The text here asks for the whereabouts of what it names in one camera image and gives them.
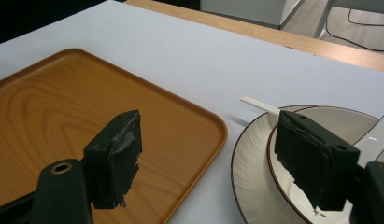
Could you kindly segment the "white plate with dark rim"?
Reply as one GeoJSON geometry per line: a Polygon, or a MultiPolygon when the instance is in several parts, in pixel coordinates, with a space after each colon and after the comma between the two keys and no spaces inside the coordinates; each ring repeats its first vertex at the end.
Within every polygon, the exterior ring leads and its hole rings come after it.
{"type": "Polygon", "coordinates": [[[246,224],[307,224],[280,193],[267,162],[266,144],[277,117],[264,113],[238,137],[232,155],[233,192],[246,224]]]}

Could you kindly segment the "light wooden table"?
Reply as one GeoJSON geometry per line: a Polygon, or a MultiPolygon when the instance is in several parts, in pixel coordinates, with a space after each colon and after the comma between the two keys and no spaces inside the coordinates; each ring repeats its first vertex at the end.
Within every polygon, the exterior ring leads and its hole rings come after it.
{"type": "Polygon", "coordinates": [[[152,0],[126,0],[126,5],[144,8],[187,21],[193,21],[225,31],[245,35],[282,47],[311,53],[342,63],[348,63],[384,72],[384,54],[295,35],[243,21],[227,19],[184,7],[177,7],[152,0]]]}

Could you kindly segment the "white chopstick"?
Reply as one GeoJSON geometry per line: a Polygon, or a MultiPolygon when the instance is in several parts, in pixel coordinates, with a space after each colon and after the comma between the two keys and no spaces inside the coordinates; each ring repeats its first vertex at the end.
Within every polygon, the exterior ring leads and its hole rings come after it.
{"type": "Polygon", "coordinates": [[[255,107],[271,114],[271,115],[278,116],[280,114],[280,110],[278,108],[271,106],[271,105],[268,105],[268,104],[265,104],[263,102],[257,101],[255,99],[250,98],[250,97],[244,96],[241,98],[241,101],[248,104],[248,105],[255,106],[255,107]]]}

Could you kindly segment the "white metal desk frame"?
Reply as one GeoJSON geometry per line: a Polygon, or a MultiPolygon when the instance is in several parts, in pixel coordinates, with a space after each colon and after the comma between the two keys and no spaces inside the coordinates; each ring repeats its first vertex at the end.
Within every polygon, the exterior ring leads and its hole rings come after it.
{"type": "Polygon", "coordinates": [[[321,38],[321,34],[324,30],[324,25],[327,22],[328,16],[331,12],[333,5],[334,5],[334,0],[327,0],[326,5],[325,5],[325,7],[322,11],[322,14],[320,16],[320,20],[319,20],[319,23],[317,25],[317,28],[313,34],[314,38],[316,38],[316,39],[321,38]]]}

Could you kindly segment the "white bowl with brown rim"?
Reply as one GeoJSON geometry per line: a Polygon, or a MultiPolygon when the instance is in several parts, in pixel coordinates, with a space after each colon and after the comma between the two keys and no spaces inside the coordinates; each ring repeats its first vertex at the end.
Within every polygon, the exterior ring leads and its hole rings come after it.
{"type": "MultiPolygon", "coordinates": [[[[350,144],[356,143],[377,122],[364,113],[332,106],[288,106],[286,110],[300,113],[337,134],[350,144]]],[[[274,145],[277,123],[267,116],[269,128],[262,143],[265,178],[272,195],[272,212],[280,224],[349,224],[351,202],[346,201],[341,211],[314,210],[305,194],[293,183],[289,172],[277,160],[274,145]]]]}

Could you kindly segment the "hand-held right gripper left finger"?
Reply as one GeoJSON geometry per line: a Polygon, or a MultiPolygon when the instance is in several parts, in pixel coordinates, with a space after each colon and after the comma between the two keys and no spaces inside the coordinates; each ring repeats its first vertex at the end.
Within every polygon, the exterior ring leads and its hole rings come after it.
{"type": "Polygon", "coordinates": [[[142,153],[138,110],[119,114],[84,148],[82,160],[95,209],[126,205],[124,196],[139,169],[142,153]]]}

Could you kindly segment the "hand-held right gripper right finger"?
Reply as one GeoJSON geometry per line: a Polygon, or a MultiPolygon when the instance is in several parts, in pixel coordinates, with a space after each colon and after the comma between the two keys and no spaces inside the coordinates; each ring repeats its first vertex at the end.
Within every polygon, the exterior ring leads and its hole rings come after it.
{"type": "Polygon", "coordinates": [[[274,151],[314,208],[343,209],[346,176],[357,167],[359,149],[309,117],[282,110],[274,151]]]}

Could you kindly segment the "white cabinet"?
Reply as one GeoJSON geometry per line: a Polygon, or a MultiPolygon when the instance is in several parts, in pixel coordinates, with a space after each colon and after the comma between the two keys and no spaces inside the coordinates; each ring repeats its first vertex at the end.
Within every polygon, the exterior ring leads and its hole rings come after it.
{"type": "Polygon", "coordinates": [[[201,0],[201,10],[282,29],[305,0],[201,0]]]}

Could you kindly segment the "white ceramic spoon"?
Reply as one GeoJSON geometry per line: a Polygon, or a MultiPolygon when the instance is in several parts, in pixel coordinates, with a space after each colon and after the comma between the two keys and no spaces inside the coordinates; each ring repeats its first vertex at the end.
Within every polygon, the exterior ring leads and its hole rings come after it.
{"type": "Polygon", "coordinates": [[[384,151],[384,115],[354,146],[360,150],[358,164],[361,167],[378,159],[384,151]]]}

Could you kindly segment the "white table mat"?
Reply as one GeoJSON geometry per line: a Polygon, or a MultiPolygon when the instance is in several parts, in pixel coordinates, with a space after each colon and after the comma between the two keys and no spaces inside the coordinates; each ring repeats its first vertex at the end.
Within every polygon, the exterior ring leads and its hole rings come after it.
{"type": "Polygon", "coordinates": [[[89,51],[221,116],[230,143],[258,116],[243,96],[278,106],[384,113],[384,72],[115,1],[0,44],[0,79],[70,48],[89,51]]]}

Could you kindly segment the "brown wooden tray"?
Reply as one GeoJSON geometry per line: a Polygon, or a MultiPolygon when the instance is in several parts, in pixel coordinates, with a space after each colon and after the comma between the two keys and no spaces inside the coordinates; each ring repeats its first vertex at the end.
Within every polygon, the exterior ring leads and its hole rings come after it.
{"type": "Polygon", "coordinates": [[[141,114],[139,170],[126,205],[95,224],[162,224],[227,139],[220,117],[81,49],[67,49],[0,80],[0,206],[36,188],[40,171],[80,159],[117,115],[141,114]]]}

